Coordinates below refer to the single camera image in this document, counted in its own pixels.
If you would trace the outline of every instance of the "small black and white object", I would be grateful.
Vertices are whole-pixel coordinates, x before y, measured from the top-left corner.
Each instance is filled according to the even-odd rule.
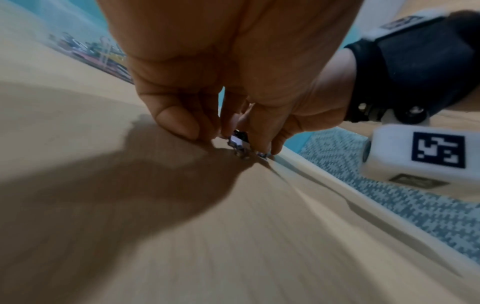
[[[263,159],[267,158],[265,153],[254,152],[251,150],[249,136],[246,132],[235,130],[228,138],[228,145],[234,149],[235,154],[241,159],[249,159],[250,153],[254,153]]]
[[[480,133],[388,124],[374,130],[360,174],[466,201],[480,201]]]

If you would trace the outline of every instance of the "skin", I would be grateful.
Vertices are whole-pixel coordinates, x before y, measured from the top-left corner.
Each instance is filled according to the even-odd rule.
[[[345,116],[355,59],[349,50],[331,57],[361,0],[98,3],[138,95],[175,134],[208,141],[238,125],[254,149],[276,154],[293,134]]]

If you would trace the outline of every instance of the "metal bolt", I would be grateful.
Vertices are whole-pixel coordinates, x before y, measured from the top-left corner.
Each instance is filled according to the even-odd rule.
[[[424,109],[421,108],[421,107],[418,107],[418,106],[414,106],[414,107],[412,107],[412,108],[410,109],[410,113],[411,113],[411,114],[414,114],[414,115],[420,114],[420,113],[423,112],[423,111],[424,111]]]

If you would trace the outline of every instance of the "wrist-mounted device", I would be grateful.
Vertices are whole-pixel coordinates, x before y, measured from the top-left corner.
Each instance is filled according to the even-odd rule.
[[[480,83],[480,13],[421,11],[347,45],[356,81],[345,120],[380,121],[389,109],[417,124]]]

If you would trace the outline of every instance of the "wooden surface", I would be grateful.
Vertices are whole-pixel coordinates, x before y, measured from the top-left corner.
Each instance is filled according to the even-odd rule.
[[[0,303],[478,303],[478,265],[291,151],[180,139],[130,84],[0,49]]]
[[[480,10],[480,0],[406,0],[397,18],[411,15],[420,10],[437,7],[445,8],[448,11]],[[475,97],[471,104],[475,104],[475,107],[478,108],[480,87],[472,95]],[[433,116],[430,124],[433,127],[440,128],[480,131],[480,113],[444,110]],[[340,126],[346,130],[370,136],[372,131],[379,125],[379,123],[373,122],[355,124],[344,122]]]

